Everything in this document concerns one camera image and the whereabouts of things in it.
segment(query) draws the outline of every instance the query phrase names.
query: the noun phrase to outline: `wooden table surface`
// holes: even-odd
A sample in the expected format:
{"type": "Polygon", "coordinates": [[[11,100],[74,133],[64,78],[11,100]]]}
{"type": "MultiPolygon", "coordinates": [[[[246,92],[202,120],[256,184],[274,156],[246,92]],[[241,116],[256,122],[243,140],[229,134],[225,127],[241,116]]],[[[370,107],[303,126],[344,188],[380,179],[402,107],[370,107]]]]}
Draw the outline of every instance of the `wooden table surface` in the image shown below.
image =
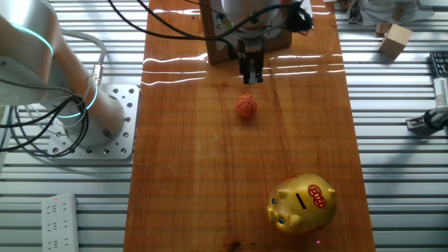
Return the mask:
{"type": "MultiPolygon", "coordinates": [[[[238,62],[207,63],[205,43],[147,37],[125,252],[375,251],[333,5],[312,0],[315,30],[265,57],[265,82],[238,62]],[[251,94],[258,111],[235,112],[251,94]],[[336,189],[338,212],[291,236],[269,222],[267,195],[312,173],[336,189]]],[[[152,0],[174,26],[202,33],[197,6],[152,0]]],[[[174,34],[153,18],[148,29],[174,34]]]]}

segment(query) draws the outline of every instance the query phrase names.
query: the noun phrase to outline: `pig ear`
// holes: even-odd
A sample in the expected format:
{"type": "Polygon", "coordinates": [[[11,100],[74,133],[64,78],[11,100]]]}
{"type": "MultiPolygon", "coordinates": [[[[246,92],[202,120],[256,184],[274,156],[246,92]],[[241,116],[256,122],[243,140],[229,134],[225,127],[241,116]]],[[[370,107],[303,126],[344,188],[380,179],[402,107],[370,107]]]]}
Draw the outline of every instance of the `pig ear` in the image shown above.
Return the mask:
{"type": "Polygon", "coordinates": [[[331,196],[335,196],[336,195],[336,191],[333,188],[328,189],[328,191],[330,192],[331,196]]]}
{"type": "Polygon", "coordinates": [[[292,228],[298,227],[301,222],[302,222],[302,218],[300,216],[298,216],[297,214],[289,215],[289,223],[292,228]]]}
{"type": "Polygon", "coordinates": [[[288,192],[282,189],[277,190],[276,193],[278,196],[280,196],[281,199],[284,199],[288,196],[288,192]]]}

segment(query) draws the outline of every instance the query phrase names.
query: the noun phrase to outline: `metal grating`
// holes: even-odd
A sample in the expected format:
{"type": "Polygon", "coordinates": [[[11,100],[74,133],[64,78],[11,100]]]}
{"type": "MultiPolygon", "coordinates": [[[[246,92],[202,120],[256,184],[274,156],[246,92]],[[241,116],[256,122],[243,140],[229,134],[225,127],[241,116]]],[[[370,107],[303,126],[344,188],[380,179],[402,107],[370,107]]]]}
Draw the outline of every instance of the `metal grating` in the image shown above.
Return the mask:
{"type": "MultiPolygon", "coordinates": [[[[143,34],[121,22],[104,0],[50,2],[63,28],[106,42],[105,85],[140,83],[143,34]]],[[[147,14],[137,2],[115,2],[146,26],[147,14]]],[[[342,10],[337,23],[377,251],[448,251],[447,134],[418,139],[405,126],[405,119],[435,105],[426,57],[448,50],[448,13],[409,24],[414,35],[392,64],[377,53],[381,39],[373,27],[348,25],[342,10]]],[[[67,40],[91,68],[99,49],[67,40]]],[[[47,142],[48,136],[39,144],[47,142]]],[[[81,252],[122,251],[131,170],[131,160],[54,164],[22,151],[7,154],[0,170],[0,251],[40,252],[41,198],[60,193],[78,198],[81,252]]]]}

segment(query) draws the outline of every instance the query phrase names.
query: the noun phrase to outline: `orange ball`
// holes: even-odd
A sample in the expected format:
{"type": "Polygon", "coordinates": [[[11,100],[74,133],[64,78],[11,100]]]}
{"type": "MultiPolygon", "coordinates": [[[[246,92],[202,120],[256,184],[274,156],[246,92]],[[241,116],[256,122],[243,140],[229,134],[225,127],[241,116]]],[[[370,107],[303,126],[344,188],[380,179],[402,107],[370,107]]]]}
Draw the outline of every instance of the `orange ball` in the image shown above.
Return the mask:
{"type": "Polygon", "coordinates": [[[240,116],[251,117],[257,108],[257,100],[252,95],[243,94],[237,100],[237,112],[240,116]]]}

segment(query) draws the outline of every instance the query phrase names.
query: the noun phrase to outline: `piggy bank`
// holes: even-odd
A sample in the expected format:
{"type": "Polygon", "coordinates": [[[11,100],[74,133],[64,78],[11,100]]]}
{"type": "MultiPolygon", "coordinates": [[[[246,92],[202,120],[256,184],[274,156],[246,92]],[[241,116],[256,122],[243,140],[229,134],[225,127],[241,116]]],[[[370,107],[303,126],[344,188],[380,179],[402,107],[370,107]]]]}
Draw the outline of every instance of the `piggy bank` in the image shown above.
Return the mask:
{"type": "Polygon", "coordinates": [[[301,174],[286,179],[269,194],[269,219],[288,234],[322,228],[335,217],[335,190],[321,177],[301,174]]]}

